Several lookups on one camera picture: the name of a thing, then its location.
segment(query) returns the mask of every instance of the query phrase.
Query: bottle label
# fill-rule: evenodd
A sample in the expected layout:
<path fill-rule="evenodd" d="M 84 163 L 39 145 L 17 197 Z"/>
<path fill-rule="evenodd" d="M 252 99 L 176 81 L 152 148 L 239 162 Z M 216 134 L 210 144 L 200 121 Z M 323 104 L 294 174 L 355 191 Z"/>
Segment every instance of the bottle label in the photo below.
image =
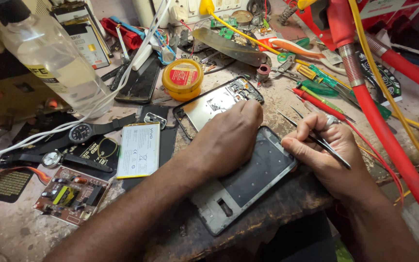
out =
<path fill-rule="evenodd" d="M 181 63 L 171 69 L 169 77 L 174 84 L 189 85 L 195 82 L 198 70 L 191 63 Z"/>
<path fill-rule="evenodd" d="M 52 75 L 43 65 L 26 65 L 26 68 L 30 69 L 34 75 L 42 80 L 47 86 L 49 86 L 54 92 L 58 94 L 68 94 L 69 91 L 63 86 L 54 75 Z"/>

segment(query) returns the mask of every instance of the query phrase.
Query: watch face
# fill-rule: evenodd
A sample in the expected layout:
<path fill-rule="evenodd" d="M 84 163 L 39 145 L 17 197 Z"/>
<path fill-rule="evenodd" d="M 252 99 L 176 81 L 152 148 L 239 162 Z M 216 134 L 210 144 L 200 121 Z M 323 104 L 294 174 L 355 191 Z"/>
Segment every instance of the watch face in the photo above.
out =
<path fill-rule="evenodd" d="M 83 143 L 92 135 L 92 128 L 87 123 L 81 123 L 74 126 L 69 133 L 69 138 L 74 143 Z"/>
<path fill-rule="evenodd" d="M 51 167 L 51 166 L 57 165 L 60 160 L 61 160 L 61 153 L 57 151 L 52 151 L 52 152 L 46 153 L 46 155 L 43 156 L 42 164 L 45 167 Z"/>

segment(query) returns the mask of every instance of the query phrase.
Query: wooden table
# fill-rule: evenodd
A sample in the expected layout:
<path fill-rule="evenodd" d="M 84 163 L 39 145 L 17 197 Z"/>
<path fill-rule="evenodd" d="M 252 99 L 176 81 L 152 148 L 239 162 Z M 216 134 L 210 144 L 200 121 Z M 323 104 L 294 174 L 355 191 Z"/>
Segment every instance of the wooden table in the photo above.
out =
<path fill-rule="evenodd" d="M 305 29 L 305 32 L 312 38 L 311 31 Z M 279 65 L 276 57 L 273 54 L 270 54 L 270 56 L 273 66 Z M 313 61 L 310 61 L 310 63 L 316 64 L 319 68 L 324 68 L 322 64 L 317 64 Z M 254 75 L 254 72 L 255 69 L 253 67 L 236 62 L 226 70 L 206 75 L 203 81 L 203 91 L 208 91 L 242 74 Z M 341 80 L 346 81 L 345 76 L 337 76 Z M 396 73 L 396 76 L 401 81 L 404 98 L 403 101 L 397 104 L 406 117 L 419 122 L 419 86 L 399 73 Z M 288 106 L 289 104 L 299 109 L 303 114 L 308 113 L 308 110 L 303 107 L 301 102 L 287 90 L 294 85 L 294 81 L 281 77 L 267 82 L 266 87 L 260 89 L 260 92 L 265 97 L 263 105 L 265 120 L 263 124 L 272 128 L 280 136 L 284 136 L 292 131 L 293 126 L 277 114 L 276 109 L 283 111 L 296 120 L 299 119 Z M 179 103 L 170 99 L 159 88 L 160 86 L 161 76 L 156 84 L 157 88 L 154 92 L 153 101 L 161 101 L 160 104 L 166 105 L 178 105 Z M 387 154 L 366 121 L 365 116 L 340 99 L 331 99 L 331 101 L 357 121 L 356 127 L 388 160 Z M 96 119 L 93 123 L 106 123 L 113 118 L 127 116 L 136 111 L 137 106 L 135 105 L 115 103 L 114 107 L 105 116 Z M 397 139 L 419 169 L 419 153 L 411 144 L 398 120 L 389 119 L 387 122 L 398 131 Z M 18 129 L 14 128 L 9 133 L 9 136 L 13 137 L 17 132 Z M 415 131 L 415 134 L 419 139 L 419 131 Z M 117 132 L 108 134 L 108 137 L 116 138 L 120 142 L 120 136 Z M 364 142 L 358 136 L 356 136 L 356 140 L 360 145 L 364 146 Z M 175 152 L 187 146 L 188 143 L 189 140 L 179 128 Z M 375 164 L 370 156 L 363 153 L 363 157 L 370 174 L 377 183 L 384 184 L 392 181 L 389 174 Z M 122 181 L 114 178 L 111 181 L 113 186 L 108 192 L 102 207 L 124 193 L 124 190 L 121 188 Z M 0 252 L 12 261 L 40 261 L 62 238 L 76 229 L 76 227 L 55 218 L 39 216 L 38 212 L 31 208 L 43 189 L 44 186 L 34 176 L 17 202 L 14 204 L 0 202 Z M 189 200 L 174 206 L 161 219 L 157 230 L 150 236 L 143 258 L 147 261 L 197 260 L 214 251 L 230 247 L 237 241 L 274 230 L 285 223 L 324 209 L 332 203 L 333 199 L 316 180 L 311 170 L 302 165 L 294 173 L 286 175 L 275 187 L 268 191 L 217 237 L 213 237 L 208 233 L 197 217 L 195 207 L 192 206 Z"/>

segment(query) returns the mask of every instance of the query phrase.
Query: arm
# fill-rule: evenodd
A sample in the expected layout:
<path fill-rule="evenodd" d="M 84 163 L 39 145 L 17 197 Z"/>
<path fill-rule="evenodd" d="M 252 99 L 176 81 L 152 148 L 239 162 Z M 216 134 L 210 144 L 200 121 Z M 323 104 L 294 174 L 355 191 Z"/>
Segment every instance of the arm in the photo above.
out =
<path fill-rule="evenodd" d="M 263 109 L 256 101 L 239 102 L 216 115 L 185 150 L 94 215 L 45 261 L 121 261 L 132 256 L 172 204 L 250 158 L 262 121 Z"/>
<path fill-rule="evenodd" d="M 352 132 L 333 124 L 321 135 L 352 166 L 347 170 L 329 153 L 306 138 L 311 129 L 323 130 L 324 114 L 312 113 L 297 130 L 282 139 L 282 146 L 311 166 L 318 180 L 347 208 L 357 240 L 371 261 L 419 261 L 419 245 L 399 212 L 366 170 Z"/>

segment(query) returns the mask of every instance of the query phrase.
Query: black wristwatch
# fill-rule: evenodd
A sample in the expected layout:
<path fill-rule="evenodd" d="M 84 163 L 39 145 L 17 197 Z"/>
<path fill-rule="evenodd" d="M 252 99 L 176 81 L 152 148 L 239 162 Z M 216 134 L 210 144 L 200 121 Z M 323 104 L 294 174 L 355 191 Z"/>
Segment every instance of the black wristwatch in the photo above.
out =
<path fill-rule="evenodd" d="M 92 161 L 90 159 L 81 158 L 78 156 L 74 156 L 71 154 L 62 154 L 61 152 L 54 150 L 46 153 L 45 155 L 32 155 L 32 154 L 15 154 L 11 156 L 6 156 L 0 159 L 0 164 L 10 164 L 15 161 L 29 161 L 34 163 L 40 163 L 44 167 L 53 168 L 59 164 L 61 164 L 63 161 L 71 161 L 78 164 L 83 164 L 86 166 L 89 166 L 94 169 L 98 169 L 103 172 L 111 173 L 113 172 L 113 169 L 107 165 L 103 165 L 100 163 L 96 163 L 95 161 Z"/>
<path fill-rule="evenodd" d="M 125 116 L 121 119 L 113 119 L 113 121 L 105 124 L 93 124 L 93 123 L 80 123 L 71 130 L 69 133 L 60 139 L 49 141 L 44 145 L 40 145 L 30 150 L 31 154 L 43 154 L 55 149 L 68 146 L 72 143 L 80 144 L 89 140 L 94 135 L 103 135 L 112 131 L 117 131 L 123 128 L 125 125 L 135 123 L 137 121 L 136 114 L 133 113 L 129 116 Z"/>

